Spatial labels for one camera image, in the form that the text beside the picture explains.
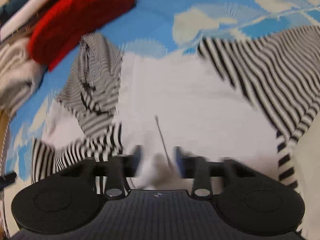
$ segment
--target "crumpled white fabric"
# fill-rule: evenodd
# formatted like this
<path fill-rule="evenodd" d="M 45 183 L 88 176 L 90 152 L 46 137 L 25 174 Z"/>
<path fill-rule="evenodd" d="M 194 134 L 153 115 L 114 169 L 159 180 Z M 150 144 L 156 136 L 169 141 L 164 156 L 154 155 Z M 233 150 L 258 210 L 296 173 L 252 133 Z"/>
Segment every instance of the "crumpled white fabric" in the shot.
<path fill-rule="evenodd" d="M 45 68 L 29 58 L 23 38 L 0 51 L 0 109 L 12 117 L 19 107 L 36 91 Z"/>

